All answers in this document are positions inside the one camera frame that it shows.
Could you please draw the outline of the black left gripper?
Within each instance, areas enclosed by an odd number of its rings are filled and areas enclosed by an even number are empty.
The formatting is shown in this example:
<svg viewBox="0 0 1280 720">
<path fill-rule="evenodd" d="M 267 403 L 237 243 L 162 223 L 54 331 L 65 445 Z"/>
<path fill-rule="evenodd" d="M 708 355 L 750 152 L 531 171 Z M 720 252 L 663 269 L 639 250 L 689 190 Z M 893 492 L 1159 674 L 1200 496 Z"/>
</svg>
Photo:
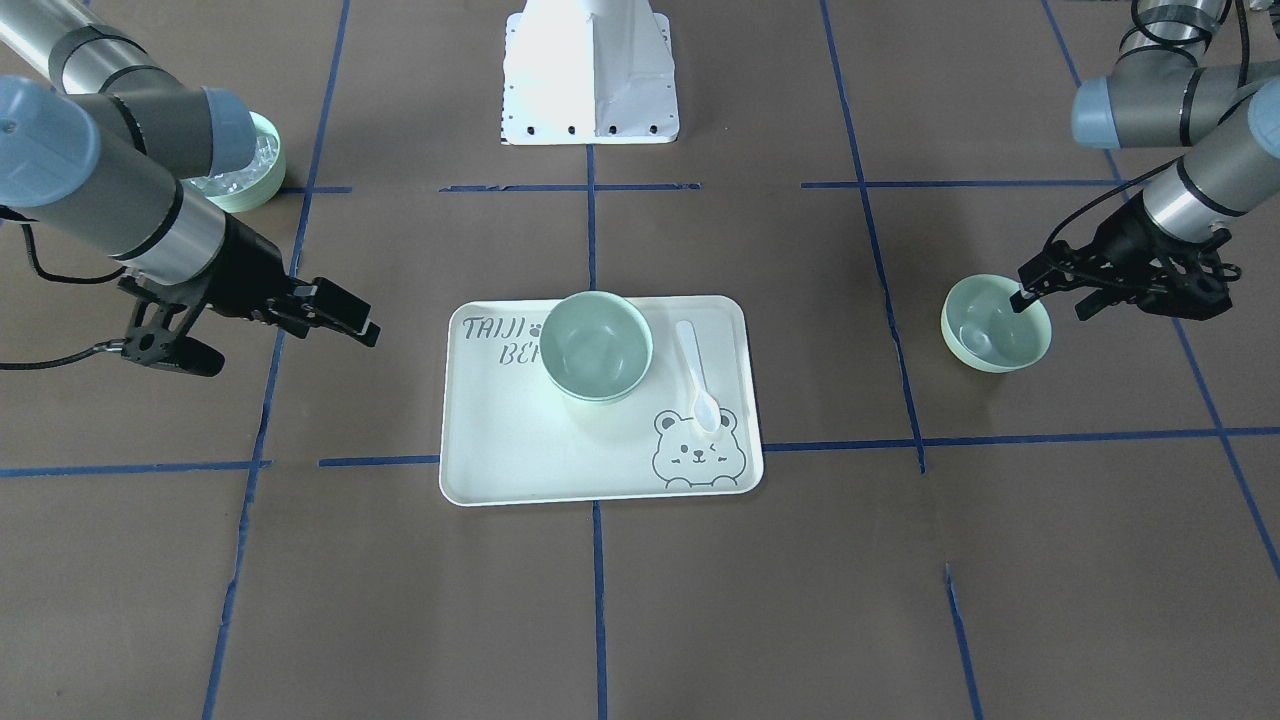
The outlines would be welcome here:
<svg viewBox="0 0 1280 720">
<path fill-rule="evenodd" d="M 1018 269 L 1020 287 L 1010 295 L 1015 313 L 1027 311 L 1050 295 L 1089 288 L 1074 307 L 1079 322 L 1088 322 L 1106 307 L 1126 300 L 1126 288 L 1138 293 L 1152 273 L 1157 249 L 1192 245 L 1169 234 L 1138 205 L 1125 205 L 1103 220 L 1093 242 L 1073 249 L 1055 240 Z"/>
</svg>

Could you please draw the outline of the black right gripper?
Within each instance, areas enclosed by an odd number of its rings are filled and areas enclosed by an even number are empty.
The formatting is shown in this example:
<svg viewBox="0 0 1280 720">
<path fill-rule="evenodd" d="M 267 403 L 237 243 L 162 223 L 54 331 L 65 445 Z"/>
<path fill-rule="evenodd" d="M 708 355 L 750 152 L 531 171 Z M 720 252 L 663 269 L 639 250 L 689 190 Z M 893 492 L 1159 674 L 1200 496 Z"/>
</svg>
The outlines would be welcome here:
<svg viewBox="0 0 1280 720">
<path fill-rule="evenodd" d="M 324 277 L 296 284 L 285 273 L 278 246 L 233 215 L 223 218 L 223 243 L 198 277 L 200 307 L 275 324 L 300 340 L 325 329 L 365 347 L 378 345 L 381 328 L 370 320 L 367 302 Z"/>
</svg>

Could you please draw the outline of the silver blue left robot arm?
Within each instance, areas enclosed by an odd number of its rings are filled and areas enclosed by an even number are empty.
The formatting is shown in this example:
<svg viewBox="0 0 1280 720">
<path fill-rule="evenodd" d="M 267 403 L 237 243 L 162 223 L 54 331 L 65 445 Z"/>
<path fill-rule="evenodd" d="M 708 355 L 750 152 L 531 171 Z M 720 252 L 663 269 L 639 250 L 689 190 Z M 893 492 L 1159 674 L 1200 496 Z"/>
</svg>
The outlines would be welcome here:
<svg viewBox="0 0 1280 720">
<path fill-rule="evenodd" d="M 1093 149 L 1183 149 L 1139 176 L 1134 195 L 1074 249 L 1053 229 L 1019 269 L 1009 300 L 1024 313 L 1043 297 L 1088 290 L 1082 320 L 1119 304 L 1190 320 L 1233 306 L 1238 266 L 1221 259 L 1234 222 L 1277 195 L 1277 63 L 1204 67 L 1239 1 L 1134 1 L 1107 76 L 1076 91 L 1074 140 Z"/>
</svg>

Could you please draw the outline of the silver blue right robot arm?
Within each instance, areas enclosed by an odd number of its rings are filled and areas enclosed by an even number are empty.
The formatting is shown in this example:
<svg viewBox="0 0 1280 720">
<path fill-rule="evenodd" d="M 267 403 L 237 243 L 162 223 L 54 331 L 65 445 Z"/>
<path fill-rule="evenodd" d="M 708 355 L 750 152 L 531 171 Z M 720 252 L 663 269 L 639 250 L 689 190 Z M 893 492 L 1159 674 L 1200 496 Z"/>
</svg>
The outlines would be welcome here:
<svg viewBox="0 0 1280 720">
<path fill-rule="evenodd" d="M 40 79 L 3 77 L 3 210 L 125 269 L 143 307 L 314 328 L 374 346 L 370 306 L 291 275 L 279 249 L 187 184 L 243 170 L 259 133 L 232 91 L 183 85 L 81 1 L 5 1 L 3 42 Z"/>
</svg>

